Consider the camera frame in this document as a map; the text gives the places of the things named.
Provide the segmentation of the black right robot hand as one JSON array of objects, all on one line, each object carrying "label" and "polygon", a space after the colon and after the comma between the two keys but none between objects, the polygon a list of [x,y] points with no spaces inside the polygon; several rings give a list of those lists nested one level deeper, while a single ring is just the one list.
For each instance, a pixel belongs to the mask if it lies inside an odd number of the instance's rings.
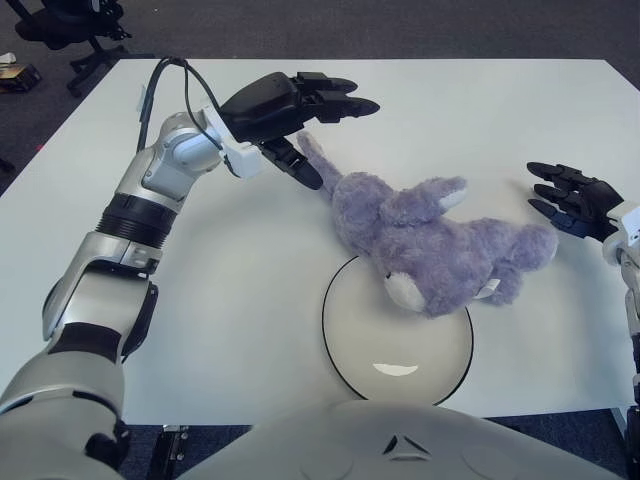
[{"label": "black right robot hand", "polygon": [[561,164],[528,162],[526,167],[545,181],[534,185],[538,198],[528,203],[556,229],[601,243],[617,231],[607,214],[622,204],[623,198],[607,182]]}]

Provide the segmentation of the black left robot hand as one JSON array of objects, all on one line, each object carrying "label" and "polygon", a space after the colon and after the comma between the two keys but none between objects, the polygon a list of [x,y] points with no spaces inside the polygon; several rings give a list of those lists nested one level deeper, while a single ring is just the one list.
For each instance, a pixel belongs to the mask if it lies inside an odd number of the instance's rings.
[{"label": "black left robot hand", "polygon": [[312,119],[338,123],[377,112],[376,102],[349,95],[357,88],[351,80],[321,72],[299,72],[293,77],[275,72],[236,92],[221,105],[219,114],[235,140],[258,147],[281,171],[318,190],[323,186],[321,175],[287,137]]}]

